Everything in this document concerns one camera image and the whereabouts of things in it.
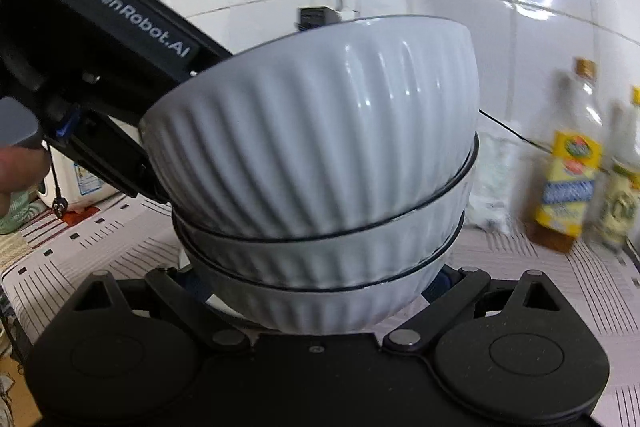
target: white bowl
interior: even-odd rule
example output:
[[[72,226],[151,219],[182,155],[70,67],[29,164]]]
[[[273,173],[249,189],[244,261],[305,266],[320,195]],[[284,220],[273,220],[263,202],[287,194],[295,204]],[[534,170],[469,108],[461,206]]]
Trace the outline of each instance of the white bowl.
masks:
[[[417,206],[472,147],[469,31],[425,16],[325,26],[231,57],[140,124],[170,199],[204,229],[289,239]]]
[[[455,177],[420,207],[364,230],[307,241],[246,241],[203,230],[174,208],[180,228],[206,257],[252,282],[325,289],[371,283],[410,269],[446,242],[465,210],[478,144]]]
[[[464,216],[436,255],[412,270],[375,284],[314,291],[246,281],[204,259],[188,238],[180,236],[179,229],[177,234],[197,276],[236,312],[284,333],[334,335],[377,324],[414,301],[444,266],[463,220]]]

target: blue label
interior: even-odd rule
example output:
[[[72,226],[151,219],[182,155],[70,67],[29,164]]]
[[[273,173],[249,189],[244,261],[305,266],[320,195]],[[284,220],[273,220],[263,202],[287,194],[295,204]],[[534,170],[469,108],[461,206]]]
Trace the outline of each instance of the blue label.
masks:
[[[542,204],[577,203],[591,201],[595,182],[550,182],[545,186]]]

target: screw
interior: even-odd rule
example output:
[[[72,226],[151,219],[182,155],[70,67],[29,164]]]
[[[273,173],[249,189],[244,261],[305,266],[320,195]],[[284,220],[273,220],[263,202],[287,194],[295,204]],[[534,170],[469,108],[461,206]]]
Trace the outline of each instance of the screw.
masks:
[[[211,338],[219,346],[238,346],[242,344],[245,336],[238,330],[220,330],[216,331]]]
[[[398,346],[413,346],[420,342],[420,333],[414,330],[395,330],[389,333],[389,340]]]

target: green container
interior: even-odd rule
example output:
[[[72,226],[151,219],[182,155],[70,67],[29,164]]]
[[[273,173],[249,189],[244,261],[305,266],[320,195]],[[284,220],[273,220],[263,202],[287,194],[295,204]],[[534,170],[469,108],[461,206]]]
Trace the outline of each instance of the green container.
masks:
[[[0,234],[12,233],[18,230],[29,215],[29,193],[14,192],[11,195],[9,213],[0,217]]]

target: dark bowl rim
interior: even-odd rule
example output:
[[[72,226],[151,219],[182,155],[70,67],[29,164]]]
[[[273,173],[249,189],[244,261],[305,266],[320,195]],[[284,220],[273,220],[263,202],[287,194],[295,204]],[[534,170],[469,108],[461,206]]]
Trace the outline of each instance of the dark bowl rim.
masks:
[[[188,234],[184,232],[184,230],[181,229],[180,223],[177,222],[177,220],[175,219],[175,216],[172,217],[173,221],[174,221],[174,229],[175,229],[175,233],[178,236],[178,240],[180,240],[181,245],[184,247],[185,250],[188,250],[192,255],[196,256],[198,258],[198,260],[203,263],[204,265],[206,265],[208,268],[212,269],[213,271],[219,272],[220,274],[224,275],[225,277],[229,277],[230,279],[234,279],[236,281],[245,283],[245,284],[250,284],[253,286],[259,286],[261,288],[268,288],[271,290],[278,290],[278,291],[286,291],[286,292],[296,292],[296,293],[340,293],[340,292],[348,292],[348,291],[356,291],[356,290],[362,290],[364,288],[369,288],[372,286],[377,286],[379,284],[383,284],[383,283],[388,283],[388,282],[393,282],[395,280],[398,279],[402,279],[402,277],[407,277],[408,275],[411,275],[425,267],[427,267],[428,265],[430,265],[431,263],[433,263],[434,261],[436,261],[436,259],[440,258],[441,256],[443,256],[453,245],[453,243],[456,241],[456,239],[458,238],[458,236],[460,235],[460,232],[462,231],[462,227],[465,223],[465,211],[462,211],[462,215],[460,216],[460,220],[458,222],[458,225],[456,227],[456,229],[453,231],[453,233],[451,233],[451,235],[449,235],[449,237],[447,237],[447,240],[435,251],[435,253],[433,255],[431,255],[429,258],[425,259],[424,261],[422,261],[421,263],[417,264],[416,266],[408,269],[408,270],[404,270],[396,275],[392,275],[391,277],[386,277],[385,279],[381,279],[378,281],[374,281],[374,282],[367,282],[367,283],[363,283],[363,284],[357,284],[357,285],[353,285],[353,286],[345,286],[345,287],[341,287],[341,288],[287,288],[287,287],[283,287],[283,286],[276,286],[274,284],[267,284],[264,282],[257,282],[257,281],[253,281],[253,280],[249,280],[249,279],[245,279],[244,277],[240,277],[239,275],[236,275],[235,273],[229,272],[228,270],[226,270],[225,268],[223,268],[222,266],[219,266],[218,264],[214,263],[212,260],[210,260],[209,258],[207,258],[199,249],[198,247],[196,247],[192,242],[191,239],[188,237]]]
[[[203,233],[207,233],[214,237],[219,237],[220,239],[227,239],[231,241],[241,241],[245,243],[273,243],[273,244],[278,243],[280,244],[280,243],[300,243],[302,241],[321,241],[323,239],[334,239],[336,237],[342,237],[343,235],[349,235],[351,233],[357,233],[357,232],[365,232],[366,230],[374,229],[375,227],[388,225],[388,223],[391,223],[393,221],[398,221],[399,219],[402,219],[410,214],[419,212],[420,210],[424,209],[425,206],[428,206],[434,201],[439,200],[445,194],[453,190],[454,187],[459,185],[462,182],[462,180],[466,178],[469,172],[471,172],[471,169],[473,169],[474,165],[476,164],[476,160],[478,159],[479,149],[480,149],[480,140],[478,138],[478,133],[476,133],[474,136],[473,149],[467,155],[465,159],[465,163],[463,164],[462,168],[456,173],[455,176],[452,177],[452,179],[450,179],[441,188],[436,190],[426,200],[424,200],[422,203],[419,203],[417,206],[414,206],[414,208],[407,210],[401,214],[396,214],[395,216],[392,216],[392,217],[385,217],[385,219],[381,219],[380,221],[376,221],[375,223],[369,223],[367,225],[362,225],[361,227],[356,227],[354,229],[340,230],[339,232],[325,233],[324,235],[311,235],[311,236],[307,235],[305,237],[285,237],[285,238],[244,237],[241,235],[227,235],[225,233],[220,233],[220,232],[215,232],[214,230],[205,229],[204,227],[201,227],[200,225],[195,224],[193,221],[186,219],[184,217],[184,213],[182,212],[182,210],[176,207],[173,203],[172,203],[172,211],[173,211],[173,214],[176,215],[178,220],[186,223],[189,227],[197,229]]]

